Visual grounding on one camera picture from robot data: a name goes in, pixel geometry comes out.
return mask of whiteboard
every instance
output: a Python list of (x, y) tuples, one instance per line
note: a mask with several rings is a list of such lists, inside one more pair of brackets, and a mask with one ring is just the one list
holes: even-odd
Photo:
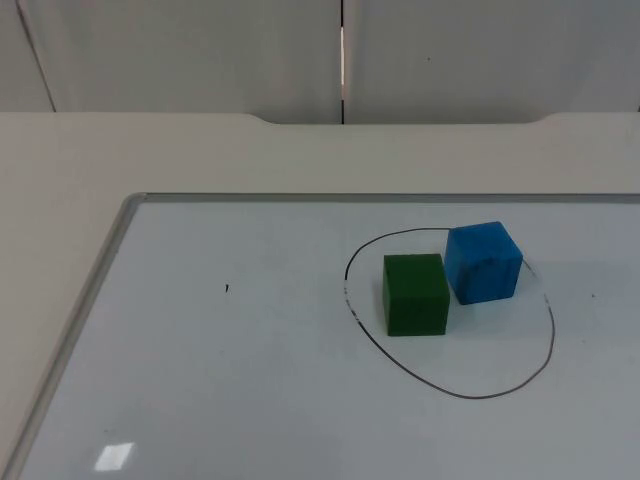
[[(20, 478), (602, 479), (640, 467), (640, 209), (632, 202), (213, 197), (142, 202), (84, 319)], [(443, 252), (500, 220), (513, 299), (442, 337), (385, 335), (385, 254)]]

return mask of drawn line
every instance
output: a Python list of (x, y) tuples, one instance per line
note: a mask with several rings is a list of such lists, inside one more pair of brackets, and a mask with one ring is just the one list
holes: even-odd
[[(398, 359), (396, 359), (393, 355), (391, 355), (382, 345), (380, 345), (380, 343), (378, 343), (378, 341), (375, 338), (373, 338), (373, 335), (371, 335), (369, 330), (367, 330), (367, 327), (365, 327), (363, 325), (363, 323), (360, 321), (360, 318), (358, 317), (358, 314), (356, 313), (355, 309), (351, 306), (351, 300), (349, 298), (349, 287), (348, 287), (349, 271), (351, 269), (351, 265), (353, 264), (353, 261), (360, 254), (360, 252), (362, 252), (362, 250), (364, 250), (366, 247), (368, 247), (372, 243), (375, 243), (375, 242), (377, 242), (379, 240), (382, 240), (383, 238), (392, 237), (392, 236), (396, 236), (396, 235), (402, 235), (404, 233), (429, 232), (429, 231), (448, 232), (449, 230), (451, 230), (451, 228), (444, 228), (444, 227), (409, 228), (409, 229), (406, 229), (406, 230), (398, 230), (396, 232), (385, 233), (384, 235), (380, 235), (379, 237), (376, 237), (373, 240), (369, 240), (368, 242), (362, 244), (360, 247), (358, 247), (358, 249), (351, 256), (351, 258), (349, 259), (349, 262), (347, 263), (347, 267), (345, 268), (345, 271), (344, 271), (344, 299), (345, 299), (345, 302), (347, 303), (347, 307), (349, 308), (349, 311), (351, 312), (351, 315), (353, 316), (355, 321), (358, 323), (358, 326), (362, 329), (362, 331), (367, 336), (367, 338), (371, 341), (371, 343), (373, 343), (378, 348), (378, 350), (380, 350), (398, 368), (403, 370), (405, 373), (408, 373), (409, 375), (411, 375), (413, 378), (415, 378), (419, 382), (422, 382), (425, 385), (427, 385), (427, 386), (429, 386), (429, 387), (431, 387), (431, 388), (433, 388), (435, 390), (438, 390), (439, 392), (442, 392), (442, 393), (444, 393), (446, 395), (450, 395), (450, 396), (456, 397), (456, 398), (462, 398), (464, 400), (488, 400), (490, 398), (497, 398), (497, 397), (503, 397), (505, 395), (509, 395), (510, 393), (516, 392), (516, 391), (526, 387), (527, 385), (529, 385), (529, 383), (531, 383), (534, 378), (536, 378), (538, 375), (540, 375), (540, 373), (542, 373), (542, 371), (545, 368), (547, 368), (547, 365), (549, 365), (549, 362), (551, 361), (551, 356), (553, 355), (553, 348), (554, 348), (555, 340), (556, 340), (556, 320), (555, 320), (555, 317), (553, 315), (553, 310), (551, 309), (551, 303), (549, 302), (549, 297), (547, 296), (546, 293), (543, 293), (542, 296), (544, 298), (544, 302), (545, 302), (545, 305), (547, 307), (547, 312), (549, 313), (549, 320), (551, 321), (551, 338), (549, 339), (549, 348), (547, 350), (547, 355), (545, 357), (544, 362), (529, 377), (527, 377), (527, 379), (524, 380), (522, 383), (519, 383), (515, 387), (509, 388), (507, 390), (502, 390), (500, 392), (490, 393), (490, 394), (487, 394), (487, 395), (466, 395), (466, 394), (463, 394), (463, 393), (458, 393), (458, 392), (455, 392), (453, 390), (449, 390), (449, 389), (447, 389), (447, 388), (445, 388), (443, 386), (440, 386), (440, 385), (430, 381), (429, 379), (427, 379), (425, 377), (422, 377), (422, 376), (418, 375), (416, 372), (411, 370), (409, 367), (407, 367), (402, 362), (400, 362)], [(533, 277), (537, 279), (538, 275), (535, 273), (533, 268), (531, 268), (531, 265), (526, 260), (523, 260), (523, 263), (524, 263), (525, 267), (527, 268), (527, 270), (529, 270), (529, 272), (531, 272)]]

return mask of green cube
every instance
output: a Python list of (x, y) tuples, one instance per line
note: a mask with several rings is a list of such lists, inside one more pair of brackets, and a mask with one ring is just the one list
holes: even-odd
[(442, 257), (386, 255), (382, 299), (389, 336), (444, 335), (449, 285)]

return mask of foam block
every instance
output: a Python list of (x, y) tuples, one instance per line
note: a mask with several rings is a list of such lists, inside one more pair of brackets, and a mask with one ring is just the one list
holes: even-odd
[(500, 222), (449, 231), (444, 269), (463, 305), (513, 296), (522, 252)]
[(385, 256), (383, 276), (390, 336), (444, 335), (450, 298), (439, 254)]

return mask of blue cube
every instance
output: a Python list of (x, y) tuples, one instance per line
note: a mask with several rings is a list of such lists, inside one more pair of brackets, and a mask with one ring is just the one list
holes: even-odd
[(500, 222), (449, 231), (444, 270), (462, 305), (513, 296), (522, 252)]

